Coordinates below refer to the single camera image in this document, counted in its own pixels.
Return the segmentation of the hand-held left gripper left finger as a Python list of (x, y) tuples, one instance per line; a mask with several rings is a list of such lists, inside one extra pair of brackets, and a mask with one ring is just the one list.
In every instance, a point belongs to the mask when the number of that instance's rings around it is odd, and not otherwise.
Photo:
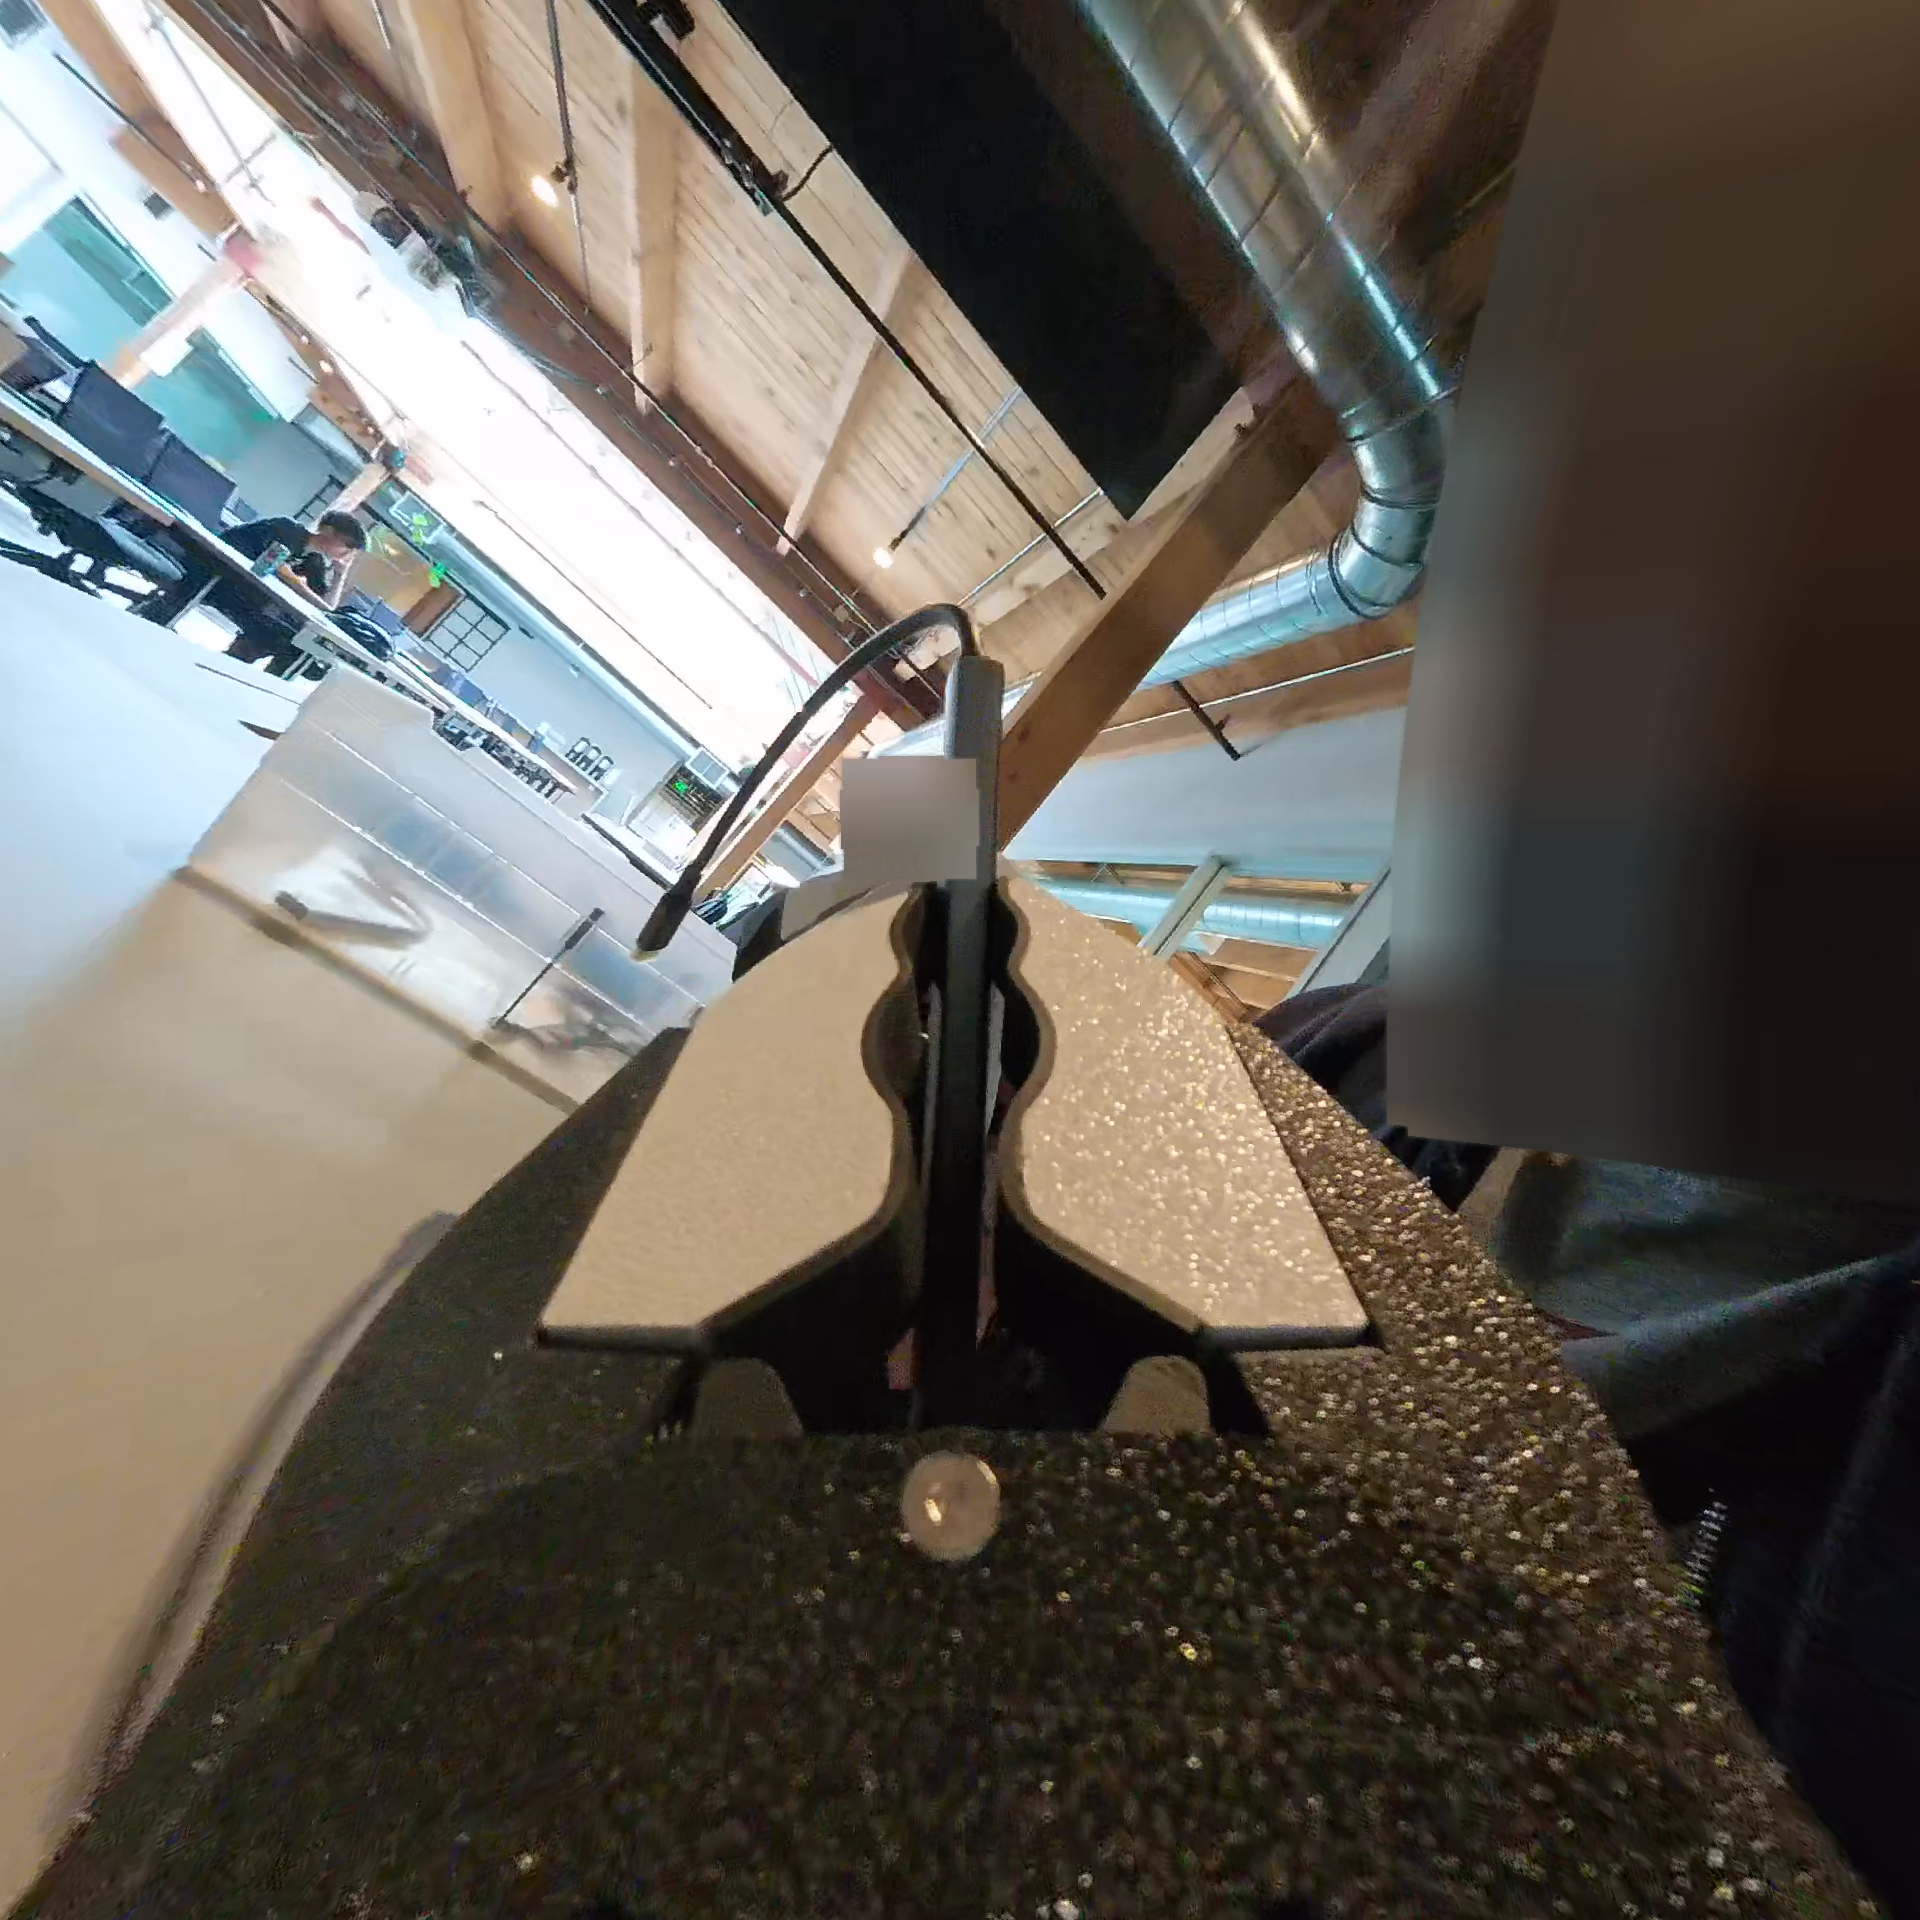
[(923, 891), (862, 899), (722, 991), (689, 1031), (540, 1330), (717, 1354), (910, 1224), (925, 1042)]

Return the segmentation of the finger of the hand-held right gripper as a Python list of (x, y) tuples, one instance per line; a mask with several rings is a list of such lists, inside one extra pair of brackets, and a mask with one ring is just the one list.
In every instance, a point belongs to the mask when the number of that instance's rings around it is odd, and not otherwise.
[(786, 890), (786, 937), (801, 939), (819, 924), (850, 907), (895, 899), (908, 891), (906, 880), (858, 880), (850, 873), (825, 873)]

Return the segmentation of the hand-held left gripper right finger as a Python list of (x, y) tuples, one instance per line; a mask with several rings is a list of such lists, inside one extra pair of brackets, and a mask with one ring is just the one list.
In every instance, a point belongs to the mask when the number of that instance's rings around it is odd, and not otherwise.
[(1012, 1221), (1221, 1352), (1361, 1344), (1369, 1314), (1211, 1003), (1036, 883), (998, 896), (1036, 1027), (998, 1149)]

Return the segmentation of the clear plastic bin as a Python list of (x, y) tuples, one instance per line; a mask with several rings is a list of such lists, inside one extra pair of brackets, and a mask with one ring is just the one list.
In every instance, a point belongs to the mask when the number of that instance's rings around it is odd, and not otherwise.
[[(655, 1035), (697, 1021), (729, 987), (737, 957), (697, 920), (660, 957), (637, 957), (660, 885), (492, 756), (447, 745), (427, 709), (346, 666), (307, 693), (186, 871), (570, 1100), (602, 1088)], [(422, 937), (316, 941), (275, 907), (276, 891), (414, 921)], [(596, 930), (489, 1031), (596, 906)]]

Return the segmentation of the wooden post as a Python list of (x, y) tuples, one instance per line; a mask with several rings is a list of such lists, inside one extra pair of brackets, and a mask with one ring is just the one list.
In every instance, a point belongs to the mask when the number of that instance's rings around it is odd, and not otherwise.
[(695, 903), (725, 895), (755, 865), (763, 847), (845, 756), (875, 716), (881, 716), (878, 700), (870, 693), (860, 693), (853, 707), (803, 756), (796, 759), (796, 751), (782, 756), (772, 786), (755, 799), (746, 823), (731, 828), (717, 847), (714, 863), (695, 887)]
[(996, 851), (1009, 851), (1335, 445), (1337, 419), (1301, 375), (1278, 384), (1255, 409), (1226, 461), (1189, 495), (1137, 569), (1081, 625), (1003, 723)]

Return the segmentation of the metal air duct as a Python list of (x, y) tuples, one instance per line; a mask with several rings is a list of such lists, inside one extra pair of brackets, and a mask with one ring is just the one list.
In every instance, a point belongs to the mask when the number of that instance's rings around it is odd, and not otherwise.
[[(1141, 936), (1169, 917), (1178, 896), (1165, 887), (1127, 887), (1109, 880), (1045, 877), (1038, 885), (1092, 920), (1124, 924)], [(1237, 939), (1315, 954), (1333, 947), (1350, 913), (1354, 903), (1346, 900), (1219, 895), (1189, 929), (1187, 944)]]
[(1229, 236), (1361, 481), (1337, 536), (1187, 621), (1143, 676), (1161, 689), (1413, 600), (1450, 467), (1455, 372), (1259, 5), (1076, 10)]

